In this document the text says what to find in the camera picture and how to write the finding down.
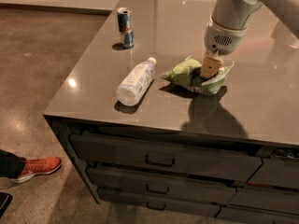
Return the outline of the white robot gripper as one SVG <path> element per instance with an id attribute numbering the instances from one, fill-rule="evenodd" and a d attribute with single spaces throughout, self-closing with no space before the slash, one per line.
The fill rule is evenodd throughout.
<path id="1" fill-rule="evenodd" d="M 211 16 L 206 25 L 204 36 L 206 51 L 201 66 L 200 77 L 212 78 L 222 67 L 221 55 L 228 55 L 234 52 L 248 30 L 246 21 L 234 19 L 220 20 Z"/>

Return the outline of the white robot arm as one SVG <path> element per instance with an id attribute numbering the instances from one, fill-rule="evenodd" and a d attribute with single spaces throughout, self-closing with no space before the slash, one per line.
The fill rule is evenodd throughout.
<path id="1" fill-rule="evenodd" d="M 238 48 L 251 18 L 262 5 L 299 37 L 299 0 L 217 0 L 206 25 L 201 77 L 210 79 L 215 76 L 223 65 L 222 57 Z"/>

